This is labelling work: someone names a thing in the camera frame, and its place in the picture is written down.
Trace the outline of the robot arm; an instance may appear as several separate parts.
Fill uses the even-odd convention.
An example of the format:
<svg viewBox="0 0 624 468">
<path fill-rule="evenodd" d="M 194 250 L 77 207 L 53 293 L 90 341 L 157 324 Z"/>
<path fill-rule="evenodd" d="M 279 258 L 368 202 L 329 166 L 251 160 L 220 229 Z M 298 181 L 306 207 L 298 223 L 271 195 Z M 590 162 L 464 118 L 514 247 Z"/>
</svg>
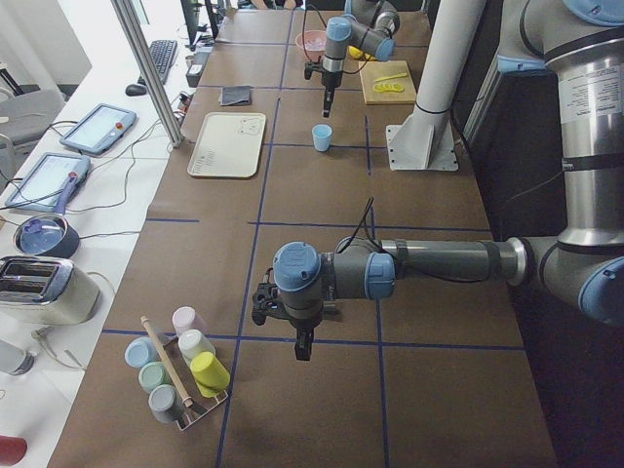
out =
<svg viewBox="0 0 624 468">
<path fill-rule="evenodd" d="M 386 127 L 390 169 L 440 170 L 451 162 L 449 110 L 486 1 L 441 1 L 412 114 Z M 324 117 L 341 83 L 347 46 L 389 60 L 397 14 L 345 1 L 327 24 L 320 62 Z M 567 225 L 557 237 L 504 242 L 375 240 L 368 201 L 351 237 L 332 253 L 291 242 L 274 255 L 253 295 L 253 321 L 286 320 L 294 353 L 309 361 L 314 330 L 336 299 L 381 299 L 395 280 L 534 283 L 584 315 L 623 325 L 623 1 L 503 1 L 498 71 L 558 78 Z"/>
<path fill-rule="evenodd" d="M 335 90 L 341 85 L 344 61 L 352 46 L 379 61 L 388 61 L 395 47 L 394 35 L 400 28 L 400 16 L 389 1 L 346 1 L 344 13 L 330 18 L 326 26 L 326 47 L 318 59 L 309 59 L 304 78 L 321 74 L 325 87 L 323 116 L 329 118 Z"/>
</svg>

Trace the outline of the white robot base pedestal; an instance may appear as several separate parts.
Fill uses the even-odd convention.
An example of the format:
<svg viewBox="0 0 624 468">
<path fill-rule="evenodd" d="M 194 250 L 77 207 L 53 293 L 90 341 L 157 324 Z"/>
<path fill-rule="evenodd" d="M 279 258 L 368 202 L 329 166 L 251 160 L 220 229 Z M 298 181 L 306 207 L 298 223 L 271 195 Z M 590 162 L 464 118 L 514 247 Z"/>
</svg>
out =
<svg viewBox="0 0 624 468">
<path fill-rule="evenodd" d="M 440 2 L 412 114 L 386 127 L 390 169 L 458 169 L 450 109 L 485 8 L 485 0 Z"/>
</svg>

